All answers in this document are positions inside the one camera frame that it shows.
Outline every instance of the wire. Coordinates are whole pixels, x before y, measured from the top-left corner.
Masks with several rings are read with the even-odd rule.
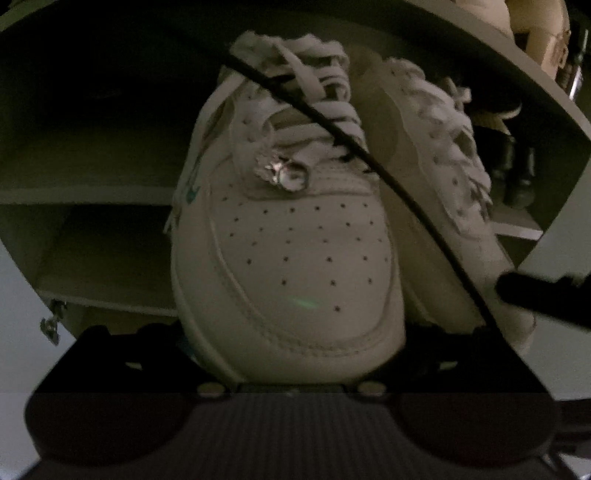
[[[176,39],[178,42],[186,46],[189,46],[192,49],[199,50],[201,53],[207,55],[212,59],[218,60],[226,67],[235,70],[236,72],[244,75],[247,79],[255,83],[258,83],[266,90],[269,90],[276,98],[289,103],[296,110],[299,110],[301,113],[305,114],[313,122],[317,123],[328,133],[330,133],[335,139],[335,145],[344,145],[345,147],[347,147],[350,153],[352,154],[349,156],[350,159],[357,157],[361,159],[363,162],[365,162],[365,164],[371,170],[373,170],[382,179],[382,181],[402,199],[402,201],[407,205],[409,210],[423,224],[429,235],[431,235],[431,237],[433,238],[433,240],[435,241],[443,255],[446,257],[446,259],[452,266],[452,269],[458,276],[460,282],[462,283],[462,286],[474,301],[476,307],[480,311],[480,314],[482,315],[485,321],[486,326],[493,331],[499,332],[496,320],[493,317],[488,306],[486,305],[486,302],[482,298],[482,295],[480,294],[480,292],[478,291],[478,289],[476,288],[476,286],[474,285],[474,283],[462,267],[461,263],[456,258],[452,249],[448,246],[446,241],[439,234],[437,228],[433,225],[433,223],[425,214],[421,206],[414,201],[414,199],[408,194],[408,192],[404,190],[402,185],[400,185],[399,182],[397,182],[396,179],[394,179],[393,176],[389,174],[389,172],[382,166],[382,164],[379,163],[376,159],[374,159],[370,153],[366,152],[352,137],[345,134],[331,120],[329,120],[319,111],[315,110],[310,105],[305,103],[305,101],[288,92],[280,82],[274,80],[273,78],[267,77],[263,73],[259,72],[257,69],[254,69],[247,63],[243,62],[241,59],[230,54],[230,52],[209,45],[201,39],[198,40],[190,34],[176,27],[172,27],[160,20],[154,18],[147,18],[147,20],[150,23],[155,24],[164,32],[166,32],[171,38]]]

